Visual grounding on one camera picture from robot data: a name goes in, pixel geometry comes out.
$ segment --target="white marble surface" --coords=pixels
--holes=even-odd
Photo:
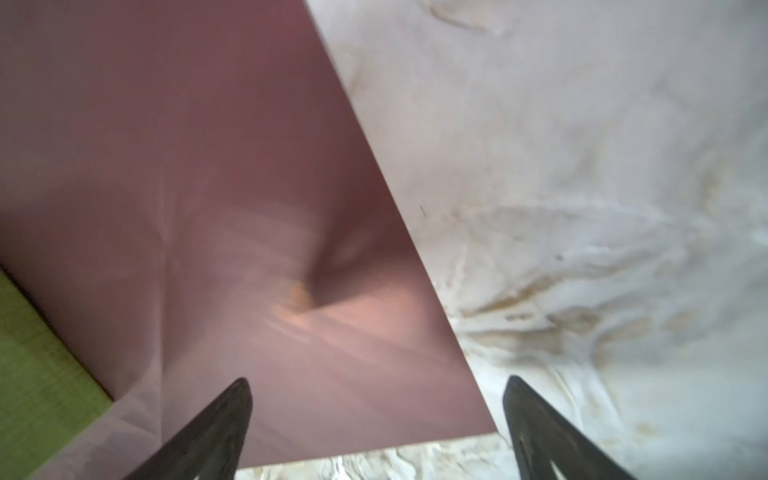
[[[641,480],[764,478],[768,3],[309,4],[504,435],[517,373]],[[238,478],[517,472],[491,435]]]

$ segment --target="pink plastic sheet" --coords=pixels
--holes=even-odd
[[[0,261],[116,400],[37,478],[239,376],[241,466],[495,431],[300,0],[4,2]]]

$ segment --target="marble countertop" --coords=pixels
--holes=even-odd
[[[768,472],[768,5],[310,0],[501,435],[238,478],[517,478],[527,379],[641,480]]]

